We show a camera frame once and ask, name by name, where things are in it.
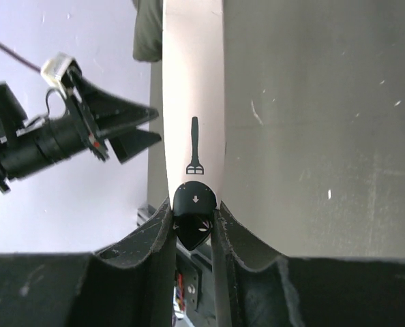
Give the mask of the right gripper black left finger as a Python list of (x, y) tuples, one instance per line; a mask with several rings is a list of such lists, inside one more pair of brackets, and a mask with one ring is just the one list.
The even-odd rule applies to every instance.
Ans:
[(176, 238), (168, 202), (97, 253), (0, 254), (0, 326), (169, 326)]

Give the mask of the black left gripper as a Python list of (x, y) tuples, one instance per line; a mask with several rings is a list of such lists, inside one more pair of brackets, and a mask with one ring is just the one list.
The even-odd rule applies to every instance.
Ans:
[[(107, 161), (110, 157), (99, 130), (134, 129), (159, 116), (155, 108), (100, 89), (74, 67), (57, 73), (42, 68), (40, 75), (50, 90), (60, 94), (65, 104), (65, 113), (71, 117), (82, 143), (101, 161)], [(109, 142), (119, 162), (124, 164), (161, 140), (158, 133), (134, 129), (111, 138)]]

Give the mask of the slim white H' box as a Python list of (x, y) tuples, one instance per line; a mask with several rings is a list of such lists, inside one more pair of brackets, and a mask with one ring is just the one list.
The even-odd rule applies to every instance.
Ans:
[(204, 243), (224, 181), (224, 3), (163, 4), (164, 153), (173, 229), (189, 251)]

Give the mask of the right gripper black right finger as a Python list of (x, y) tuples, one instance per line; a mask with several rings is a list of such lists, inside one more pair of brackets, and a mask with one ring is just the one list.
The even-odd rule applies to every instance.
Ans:
[(219, 326), (405, 326), (405, 259), (289, 257), (226, 206), (211, 246)]

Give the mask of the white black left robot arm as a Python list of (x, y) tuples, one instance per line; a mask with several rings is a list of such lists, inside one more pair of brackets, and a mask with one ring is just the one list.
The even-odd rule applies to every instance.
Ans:
[(112, 148), (120, 163), (158, 143), (158, 133), (140, 129), (156, 119), (152, 107), (107, 93), (70, 69), (68, 89), (51, 87), (65, 104), (59, 118), (42, 117), (42, 124), (27, 123), (27, 115), (8, 84), (0, 84), (0, 192), (8, 181), (24, 179), (60, 161), (89, 150), (99, 160), (109, 158)]

